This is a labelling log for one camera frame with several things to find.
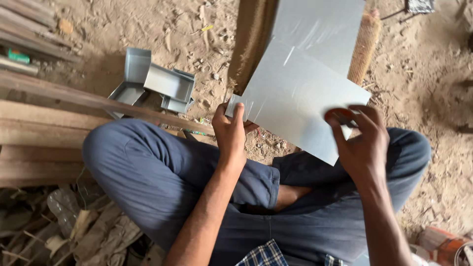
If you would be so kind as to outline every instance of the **sandy ground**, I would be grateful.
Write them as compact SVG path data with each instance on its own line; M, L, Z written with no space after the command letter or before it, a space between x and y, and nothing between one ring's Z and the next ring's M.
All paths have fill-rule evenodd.
M58 15L74 25L65 36L82 63L42 63L40 77L107 97L123 80L127 46L150 49L153 62L196 75L195 104L189 120L211 119L224 100L226 62L234 46L237 0L47 0ZM381 17L403 7L403 1L369 0ZM204 5L204 14L199 7ZM462 82L472 74L473 55L466 42L468 27L458 18L457 0L438 0L436 13L400 24L400 17L385 20L366 84L388 126L413 129L426 135L432 162L421 183L399 214L406 234L414 239L422 227L436 225L455 233L473 228L473 135L455 130L473 126L473 91ZM209 45L198 32L206 24ZM41 106L107 116L54 99L10 92L8 99ZM152 100L147 107L160 110ZM248 157L270 164L274 156L292 152L293 145L261 129L248 135Z

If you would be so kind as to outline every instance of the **wooden plank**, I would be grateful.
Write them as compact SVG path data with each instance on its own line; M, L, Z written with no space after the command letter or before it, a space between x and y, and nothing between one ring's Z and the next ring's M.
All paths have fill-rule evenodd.
M72 45L69 42L64 41L63 39L61 39L58 36L54 35L53 33L49 32L48 27L43 26L43 25L41 25L39 23L36 23L34 21L31 21L27 18L24 18L24 17L18 15L17 13L12 12L12 11L4 8L4 7L0 7L0 17L6 19L10 23L13 23L15 25L24 27L24 28L26 28L26 29L28 29L32 32L38 33L39 35L41 35L45 38L48 38L52 41L55 41L59 44L62 44L62 45L68 46L68 47L72 47Z
M29 6L18 2L17 0L2 0L0 1L0 5L17 14L24 16L25 18L48 26L51 29L57 27L57 22L54 20L53 16L46 16L45 14L42 14Z
M10 33L0 31L0 39L3 41L7 41L10 44L16 44L17 49L22 50L22 48L28 48L31 50L35 50L53 57L61 58L67 61L72 61L72 62L79 62L80 57L77 57L75 55L68 54L64 51L61 51L58 49L52 49L48 46L44 46L38 43L35 43L30 40L24 40L22 38L19 38L15 35L12 35Z
M82 149L89 130L0 119L0 145Z
M46 16L52 17L52 18L56 14L56 12L52 8L42 4L40 2L37 2L35 0L16 0L16 1L22 3L23 5L25 5L27 7L30 7L33 10L37 10L37 11L43 13Z
M58 49L58 46L48 42L48 39L38 37L34 32L29 31L13 23L10 23L2 17L0 17L0 30L16 35L22 39L30 40L43 46L47 46L51 49Z
M92 130L111 119L0 100L0 119Z
M4 68L11 71L32 75L32 76L35 76L36 74L38 74L38 67L10 60L8 59L8 57L5 57L3 55L0 55L0 68Z
M130 116L145 116L146 118L159 120L161 123L168 125L199 131L210 135L215 134L213 128L206 125L165 115L146 108L120 103L95 94L50 83L45 80L39 80L23 74L0 71L0 88L16 89L27 93L59 99L92 108L106 109Z
M83 167L83 163L0 161L0 187L71 184ZM86 170L81 178L91 178L91 174Z
M80 149L3 145L0 150L0 161L82 162L82 151Z

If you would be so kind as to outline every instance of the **plaid shirt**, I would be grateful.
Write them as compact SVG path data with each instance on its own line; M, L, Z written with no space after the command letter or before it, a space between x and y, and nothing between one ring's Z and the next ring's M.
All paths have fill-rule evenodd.
M246 255L235 266L288 266L274 239L259 246ZM343 261L330 255L325 256L325 266L344 266Z

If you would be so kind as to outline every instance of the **leg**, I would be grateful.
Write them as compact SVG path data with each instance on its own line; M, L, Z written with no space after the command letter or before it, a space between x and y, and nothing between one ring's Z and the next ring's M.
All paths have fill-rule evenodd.
M84 141L83 158L110 198L167 251L212 176L219 150L123 119L93 130ZM275 168L248 160L232 201L271 209L278 187ZM252 224L238 226L251 229Z
M429 162L430 145L417 132L397 128L390 128L388 132L391 137L386 166L388 188L394 209L398 211ZM323 174L323 168L328 167L319 165L317 173ZM366 250L359 194L346 173L332 176L338 171L340 169L337 166L330 167L328 177L312 177L312 183L319 178L322 185L293 205L300 207L302 214L301 210L290 206L289 210L271 217L272 238L285 255L323 263L325 255L329 254L351 264ZM284 169L281 171L281 183L302 185L295 175L289 175L291 180L283 173ZM308 177L300 176L302 180L308 180ZM331 178L338 184L332 184Z

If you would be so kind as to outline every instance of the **hand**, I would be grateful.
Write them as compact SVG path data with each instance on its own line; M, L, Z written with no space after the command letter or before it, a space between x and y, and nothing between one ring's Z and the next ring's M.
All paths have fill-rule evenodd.
M337 142L340 163L359 191L369 185L385 186L389 135L381 116L367 106L352 105L348 108L360 112L358 115L352 113L351 118L358 124L361 136L347 141L338 121L327 120Z
M212 119L215 138L220 149L219 163L228 164L235 167L235 170L242 170L246 163L245 128L243 126L243 112L245 106L238 103L233 111L233 119L230 121L225 116L228 103L220 104Z

